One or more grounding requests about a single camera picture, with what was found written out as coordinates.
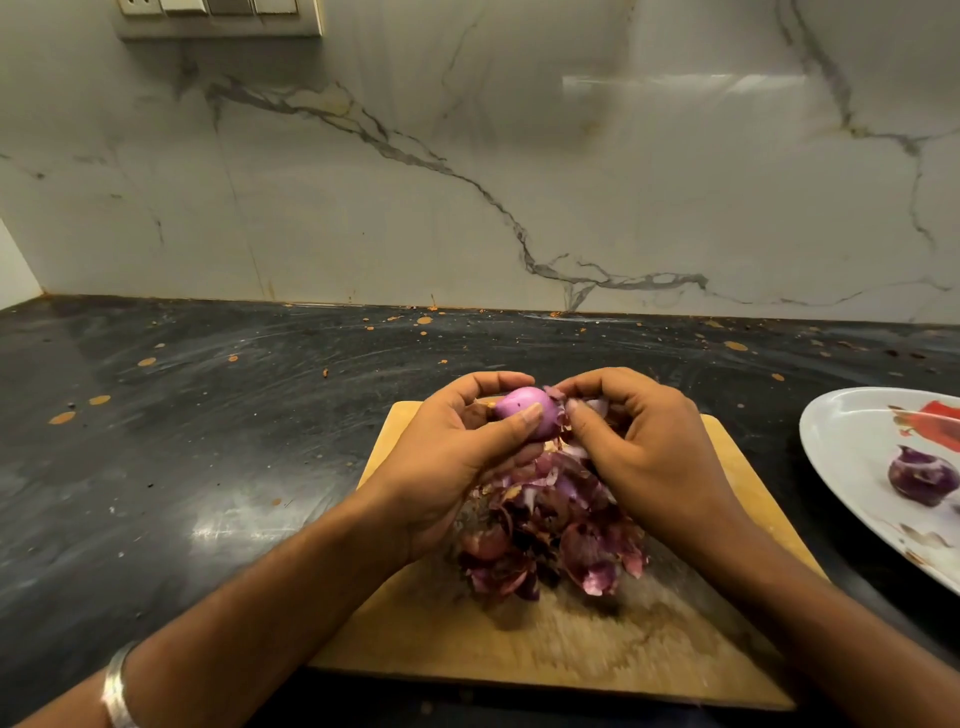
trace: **countertop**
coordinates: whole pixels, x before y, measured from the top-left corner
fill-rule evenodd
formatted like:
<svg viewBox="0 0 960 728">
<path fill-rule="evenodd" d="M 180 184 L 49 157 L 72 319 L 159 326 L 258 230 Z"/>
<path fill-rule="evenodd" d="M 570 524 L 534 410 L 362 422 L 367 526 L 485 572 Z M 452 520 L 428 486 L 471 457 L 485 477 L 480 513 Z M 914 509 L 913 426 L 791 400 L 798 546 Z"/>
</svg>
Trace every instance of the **countertop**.
<svg viewBox="0 0 960 728">
<path fill-rule="evenodd" d="M 797 434 L 804 406 L 833 389 L 955 394 L 957 328 L 54 297 L 0 312 L 0 723 L 342 499 L 395 400 L 474 370 L 550 383 L 601 366 L 679 387 L 719 418 L 830 579 L 960 666 L 957 597 L 839 503 Z M 365 695 L 355 722 L 375 725 L 795 725 L 829 710 L 302 670 L 254 723 L 316 709 L 323 692 Z"/>
</svg>

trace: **bracelet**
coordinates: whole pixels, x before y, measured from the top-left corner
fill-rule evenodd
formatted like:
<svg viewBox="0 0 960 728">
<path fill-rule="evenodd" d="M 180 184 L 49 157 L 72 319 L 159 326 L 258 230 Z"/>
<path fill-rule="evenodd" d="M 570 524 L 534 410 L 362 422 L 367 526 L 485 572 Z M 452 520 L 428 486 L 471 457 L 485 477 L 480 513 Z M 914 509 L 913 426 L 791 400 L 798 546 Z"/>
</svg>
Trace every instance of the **bracelet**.
<svg viewBox="0 0 960 728">
<path fill-rule="evenodd" d="M 107 665 L 107 677 L 104 679 L 104 694 L 101 700 L 107 706 L 113 728 L 137 728 L 130 711 L 127 710 L 127 701 L 123 696 L 123 665 L 127 662 L 127 655 L 138 644 L 139 642 L 132 642 L 122 646 Z"/>
</svg>

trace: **plate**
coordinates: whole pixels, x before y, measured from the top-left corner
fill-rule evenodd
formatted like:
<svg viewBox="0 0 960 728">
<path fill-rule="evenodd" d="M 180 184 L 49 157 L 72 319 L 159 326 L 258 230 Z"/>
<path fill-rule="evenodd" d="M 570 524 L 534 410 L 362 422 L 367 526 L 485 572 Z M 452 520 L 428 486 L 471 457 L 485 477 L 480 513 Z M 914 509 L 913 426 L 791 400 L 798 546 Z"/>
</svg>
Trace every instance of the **plate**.
<svg viewBox="0 0 960 728">
<path fill-rule="evenodd" d="M 800 439 L 844 505 L 960 595 L 960 490 L 928 508 L 898 494 L 887 477 L 901 445 L 960 468 L 960 398 L 892 387 L 839 389 L 806 406 Z"/>
</svg>

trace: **forearm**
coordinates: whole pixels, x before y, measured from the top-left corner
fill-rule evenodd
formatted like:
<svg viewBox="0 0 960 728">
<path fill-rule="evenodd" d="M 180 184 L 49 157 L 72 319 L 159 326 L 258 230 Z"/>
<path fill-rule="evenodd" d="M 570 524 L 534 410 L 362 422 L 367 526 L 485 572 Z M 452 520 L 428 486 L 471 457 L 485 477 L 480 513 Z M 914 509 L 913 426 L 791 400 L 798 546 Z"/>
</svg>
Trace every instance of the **forearm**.
<svg viewBox="0 0 960 728">
<path fill-rule="evenodd" d="M 124 670 L 142 728 L 243 724 L 399 566 L 362 493 L 324 514 L 131 653 Z M 108 726 L 103 674 L 24 724 Z"/>
<path fill-rule="evenodd" d="M 759 528 L 694 550 L 691 564 L 859 724 L 956 724 L 960 675 Z"/>
</svg>

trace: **red floral design on plate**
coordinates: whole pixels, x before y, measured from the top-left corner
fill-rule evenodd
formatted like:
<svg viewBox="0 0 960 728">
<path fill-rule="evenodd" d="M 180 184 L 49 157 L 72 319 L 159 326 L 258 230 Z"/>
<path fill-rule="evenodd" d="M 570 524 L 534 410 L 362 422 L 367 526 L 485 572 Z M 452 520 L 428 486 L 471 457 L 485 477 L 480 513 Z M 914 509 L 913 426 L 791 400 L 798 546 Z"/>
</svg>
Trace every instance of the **red floral design on plate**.
<svg viewBox="0 0 960 728">
<path fill-rule="evenodd" d="M 941 401 L 929 401 L 919 412 L 910 412 L 888 404 L 894 411 L 894 423 L 901 435 L 916 434 L 932 443 L 960 452 L 960 408 Z"/>
</svg>

